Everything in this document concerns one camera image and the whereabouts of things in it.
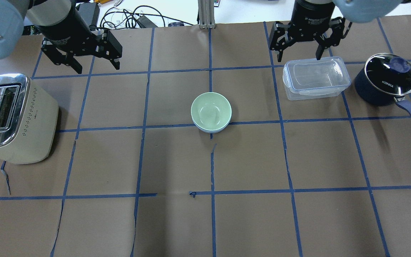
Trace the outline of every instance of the green bowl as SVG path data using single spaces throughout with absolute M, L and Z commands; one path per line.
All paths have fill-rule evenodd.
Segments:
M 191 104 L 194 125 L 206 133 L 222 131 L 231 121 L 232 114 L 226 97 L 215 92 L 201 94 Z

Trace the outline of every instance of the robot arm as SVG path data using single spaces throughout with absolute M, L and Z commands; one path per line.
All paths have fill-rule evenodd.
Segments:
M 281 62 L 283 51 L 294 43 L 315 40 L 318 42 L 315 56 L 320 60 L 325 49 L 338 46 L 347 36 L 353 22 L 370 22 L 388 14 L 400 3 L 408 2 L 411 0 L 295 0 L 290 23 L 274 23 L 269 48 L 278 52 Z M 344 18 L 331 19 L 336 6 Z M 345 19 L 349 20 L 347 29 Z M 329 28 L 332 34 L 326 37 Z
M 121 44 L 109 30 L 93 34 L 71 0 L 0 0 L 0 59 L 13 51 L 25 15 L 44 34 L 41 49 L 55 65 L 70 66 L 81 74 L 75 56 L 94 55 L 120 68 Z

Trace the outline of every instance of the saucepan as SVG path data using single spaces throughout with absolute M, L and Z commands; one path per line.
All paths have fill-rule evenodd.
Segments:
M 369 104 L 386 106 L 393 102 L 411 116 L 411 64 L 394 54 L 372 55 L 358 73 L 355 88 Z

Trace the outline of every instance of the blue grid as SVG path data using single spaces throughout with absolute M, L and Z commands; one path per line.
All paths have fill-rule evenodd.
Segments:
M 393 53 L 390 42 L 387 39 L 387 36 L 385 34 L 385 31 L 383 29 L 383 26 L 380 22 L 380 19 L 377 19 L 378 24 L 380 26 L 381 32 L 385 38 L 385 41 L 388 45 L 388 48 L 390 49 L 390 52 Z M 268 30 L 267 30 L 267 25 L 266 22 L 264 22 L 264 29 L 265 29 L 265 34 L 266 34 L 266 39 L 268 40 L 269 44 L 269 36 L 268 36 Z M 149 65 L 148 65 L 148 71 L 141 71 L 141 72 L 116 72 L 116 73 L 104 73 L 104 74 L 92 74 L 92 69 L 93 69 L 93 64 L 95 57 L 93 57 L 93 60 L 90 65 L 90 71 L 86 75 L 60 75 L 60 76 L 43 76 L 43 77 L 36 77 L 36 71 L 39 66 L 39 62 L 41 60 L 41 55 L 42 52 L 39 53 L 36 66 L 33 71 L 32 78 L 33 79 L 53 79 L 53 78 L 70 78 L 70 77 L 87 77 L 87 85 L 85 88 L 85 94 L 83 96 L 83 102 L 82 102 L 82 107 L 80 111 L 80 117 L 77 125 L 77 129 L 75 130 L 58 130 L 57 133 L 66 133 L 66 132 L 75 132 L 76 137 L 75 139 L 78 139 L 79 133 L 81 131 L 93 131 L 93 130 L 132 130 L 132 129 L 142 129 L 142 139 L 141 139 L 141 147 L 140 147 L 140 156 L 139 156 L 139 168 L 138 168 L 138 176 L 137 176 L 137 189 L 136 193 L 134 194 L 109 194 L 109 195 L 66 195 L 67 192 L 67 186 L 70 178 L 70 172 L 73 164 L 73 156 L 75 153 L 75 143 L 73 145 L 72 153 L 71 153 L 71 159 L 70 159 L 70 164 L 68 167 L 67 171 L 67 178 L 64 186 L 64 191 L 63 194 L 60 196 L 30 196 L 30 197 L 0 197 L 1 200 L 62 200 L 62 209 L 64 207 L 64 201 L 66 199 L 86 199 L 86 198 L 119 198 L 119 197 L 134 197 L 135 198 L 135 207 L 134 207 L 134 220 L 135 222 L 137 221 L 137 210 L 138 210 L 138 202 L 139 202 L 139 197 L 156 197 L 156 193 L 140 193 L 140 180 L 141 180 L 141 173 L 142 173 L 142 159 L 143 159 L 143 149 L 144 149 L 144 140 L 145 140 L 145 130 L 146 129 L 153 129 L 153 128 L 163 128 L 163 127 L 194 127 L 194 124 L 173 124 L 173 125 L 155 125 L 155 126 L 147 126 L 146 125 L 146 120 L 147 120 L 147 105 L 148 105 L 148 97 L 149 97 L 149 86 L 150 86 L 150 74 L 151 73 L 173 73 L 173 72 L 194 72 L 194 71 L 209 71 L 209 91 L 212 91 L 212 71 L 214 70 L 243 70 L 243 69 L 263 69 L 263 68 L 271 68 L 272 69 L 272 76 L 273 76 L 273 83 L 274 83 L 274 90 L 275 90 L 275 97 L 276 97 L 276 102 L 277 102 L 277 110 L 279 112 L 279 120 L 268 120 L 268 121 L 249 121 L 249 122 L 232 122 L 230 125 L 245 125 L 245 124 L 275 124 L 279 123 L 280 124 L 280 129 L 281 129 L 281 136 L 282 136 L 282 141 L 283 141 L 283 147 L 284 147 L 284 156 L 285 156 L 285 163 L 286 163 L 286 168 L 287 168 L 287 175 L 288 175 L 288 180 L 289 180 L 289 185 L 290 189 L 271 189 L 271 190 L 231 190 L 231 191 L 215 191 L 215 180 L 214 180 L 214 150 L 216 145 L 214 146 L 212 153 L 210 154 L 210 172 L 211 172 L 211 191 L 201 191 L 201 192 L 190 192 L 190 195 L 195 197 L 196 195 L 211 195 L 212 197 L 212 251 L 213 251 L 213 256 L 216 257 L 217 255 L 217 250 L 216 250 L 216 237 L 215 237 L 215 195 L 220 195 L 220 194 L 253 194 L 253 193 L 289 193 L 291 195 L 291 201 L 292 201 L 292 208 L 293 208 L 293 218 L 294 218 L 294 223 L 295 223 L 295 230 L 296 230 L 296 239 L 298 243 L 298 251 L 299 251 L 299 256 L 302 257 L 302 245 L 301 245 L 301 237 L 300 237 L 300 232 L 299 232 L 299 225 L 298 225 L 298 219 L 297 219 L 297 211 L 296 211 L 296 205 L 295 205 L 295 193 L 296 192 L 343 192 L 343 191 L 368 191 L 370 195 L 370 199 L 372 202 L 372 208 L 374 209 L 375 212 L 375 218 L 377 221 L 377 225 L 379 228 L 380 236 L 382 239 L 382 244 L 385 249 L 385 255 L 390 256 L 388 247 L 386 245 L 385 241 L 385 236 L 383 233 L 383 229 L 380 223 L 380 218 L 378 215 L 378 210 L 377 206 L 372 194 L 373 190 L 406 190 L 406 189 L 411 189 L 411 185 L 404 185 L 404 186 L 383 186 L 383 187 L 372 187 L 370 185 L 369 178 L 367 176 L 367 170 L 365 168 L 365 163 L 364 159 L 362 157 L 361 149 L 359 146 L 359 140 L 356 135 L 356 131 L 354 128 L 353 121 L 355 120 L 375 120 L 375 119 L 410 119 L 410 116 L 389 116 L 389 117 L 351 117 L 351 113 L 347 104 L 347 99 L 344 93 L 342 93 L 342 97 L 344 100 L 345 108 L 347 110 L 347 117 L 345 118 L 336 118 L 336 119 L 292 119 L 292 120 L 284 120 L 280 108 L 280 103 L 279 103 L 279 95 L 278 95 L 278 89 L 277 89 L 277 82 L 276 82 L 276 76 L 275 76 L 275 68 L 277 67 L 283 67 L 283 65 L 275 65 L 273 58 L 272 58 L 272 53 L 269 51 L 269 57 L 271 61 L 271 65 L 263 65 L 263 66 L 245 66 L 245 67 L 223 67 L 223 68 L 212 68 L 212 31 L 209 29 L 209 68 L 208 69 L 186 69 L 186 70 L 160 70 L 160 71 L 151 71 L 151 63 L 152 63 L 152 53 L 153 53 L 153 38 L 154 38 L 154 29 L 152 29 L 152 36 L 151 36 L 151 43 L 150 43 L 150 54 L 149 54 Z M 365 62 L 345 62 L 346 64 L 364 64 Z M 83 115 L 83 109 L 85 107 L 85 102 L 86 102 L 86 97 L 87 97 L 87 92 L 88 92 L 88 86 L 90 84 L 90 79 L 93 76 L 108 76 L 108 75 L 131 75 L 131 74 L 147 74 L 147 89 L 146 89 L 146 99 L 145 99 L 145 110 L 144 110 L 144 120 L 143 120 L 143 125 L 142 126 L 134 126 L 134 127 L 93 127 L 93 128 L 81 128 L 80 123 Z M 355 139 L 355 143 L 357 146 L 357 152 L 359 154 L 359 158 L 361 161 L 362 165 L 362 171 L 366 180 L 366 187 L 339 187 L 339 188 L 298 188 L 295 189 L 293 188 L 292 180 L 290 177 L 290 169 L 289 169 L 289 163 L 286 155 L 287 151 L 287 146 L 286 146 L 286 138 L 284 135 L 284 124 L 289 123 L 289 122 L 328 122 L 328 121 L 349 121 L 350 127 L 352 129 L 352 133 Z M 52 249 L 51 256 L 54 255 L 54 249 L 55 245 Z M 134 254 L 134 242 L 133 242 L 133 247 L 132 247 L 132 252 L 131 252 L 131 257 Z

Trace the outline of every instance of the clear plastic container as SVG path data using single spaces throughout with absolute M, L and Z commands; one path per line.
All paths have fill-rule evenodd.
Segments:
M 283 82 L 290 100 L 338 96 L 351 84 L 341 57 L 295 60 L 285 64 Z

